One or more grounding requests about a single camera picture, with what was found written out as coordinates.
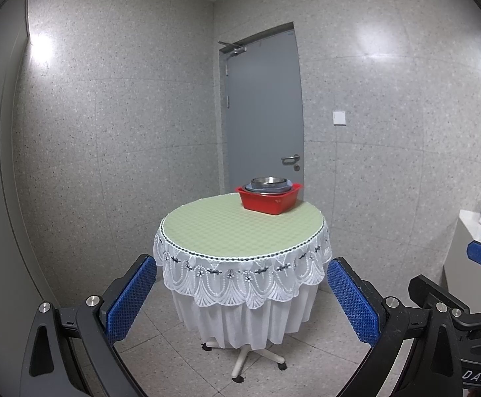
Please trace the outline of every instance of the table skirt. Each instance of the table skirt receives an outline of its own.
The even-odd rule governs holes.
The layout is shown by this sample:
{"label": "table skirt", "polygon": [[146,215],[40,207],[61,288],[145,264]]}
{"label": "table skirt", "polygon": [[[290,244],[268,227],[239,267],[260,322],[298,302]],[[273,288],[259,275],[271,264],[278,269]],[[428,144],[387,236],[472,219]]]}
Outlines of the table skirt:
{"label": "table skirt", "polygon": [[194,297],[172,291],[180,320],[190,331],[198,330],[202,342],[216,339],[221,348],[240,348],[249,343],[253,349],[263,349],[269,340],[282,343],[284,333],[299,331],[301,322],[308,321],[318,285],[303,284],[298,296],[286,302],[267,299],[261,307],[249,309],[245,303],[237,306],[214,304],[199,307]]}

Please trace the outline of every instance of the silver bolt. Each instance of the silver bolt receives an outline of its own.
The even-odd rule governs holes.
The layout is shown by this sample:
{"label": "silver bolt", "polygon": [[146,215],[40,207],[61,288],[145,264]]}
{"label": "silver bolt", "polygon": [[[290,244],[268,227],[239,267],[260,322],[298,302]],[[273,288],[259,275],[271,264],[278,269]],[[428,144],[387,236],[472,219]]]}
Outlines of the silver bolt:
{"label": "silver bolt", "polygon": [[89,307],[95,306],[99,302],[99,297],[96,295],[91,295],[86,299],[86,304]]}
{"label": "silver bolt", "polygon": [[399,302],[395,297],[388,297],[385,299],[385,304],[387,304],[389,307],[398,307]]}
{"label": "silver bolt", "polygon": [[441,302],[438,302],[438,303],[435,305],[435,307],[437,308],[437,310],[438,310],[439,312],[442,312],[442,313],[444,313],[444,312],[446,312],[446,311],[448,310],[448,308],[446,307],[446,305],[445,305],[444,303],[441,303]]}
{"label": "silver bolt", "polygon": [[40,306],[38,306],[38,310],[42,313],[46,313],[49,309],[51,309],[51,305],[48,302],[43,302]]}

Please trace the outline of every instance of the gray door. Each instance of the gray door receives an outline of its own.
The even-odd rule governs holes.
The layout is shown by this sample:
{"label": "gray door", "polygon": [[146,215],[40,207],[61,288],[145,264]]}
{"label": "gray door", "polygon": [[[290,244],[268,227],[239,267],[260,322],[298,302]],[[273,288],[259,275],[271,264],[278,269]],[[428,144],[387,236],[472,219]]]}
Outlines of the gray door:
{"label": "gray door", "polygon": [[226,65],[230,190],[261,176],[302,184],[303,102],[294,30],[229,53]]}

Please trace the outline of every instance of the red container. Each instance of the red container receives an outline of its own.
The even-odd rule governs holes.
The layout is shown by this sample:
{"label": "red container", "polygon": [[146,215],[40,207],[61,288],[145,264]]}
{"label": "red container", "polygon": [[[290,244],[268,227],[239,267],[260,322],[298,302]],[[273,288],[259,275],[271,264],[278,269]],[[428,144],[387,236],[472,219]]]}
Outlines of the red container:
{"label": "red container", "polygon": [[244,209],[268,213],[269,215],[279,215],[294,206],[301,188],[303,188],[303,185],[293,184],[290,191],[278,195],[252,193],[241,186],[235,191],[240,194]]}

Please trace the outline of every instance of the wall outlet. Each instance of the wall outlet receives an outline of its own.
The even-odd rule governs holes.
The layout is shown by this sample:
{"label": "wall outlet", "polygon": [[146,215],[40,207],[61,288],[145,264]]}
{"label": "wall outlet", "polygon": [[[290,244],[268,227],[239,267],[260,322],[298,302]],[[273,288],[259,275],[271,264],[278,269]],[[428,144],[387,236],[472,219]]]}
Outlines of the wall outlet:
{"label": "wall outlet", "polygon": [[333,111],[332,112],[332,120],[334,121],[334,125],[347,125],[345,123],[345,112],[344,111]]}

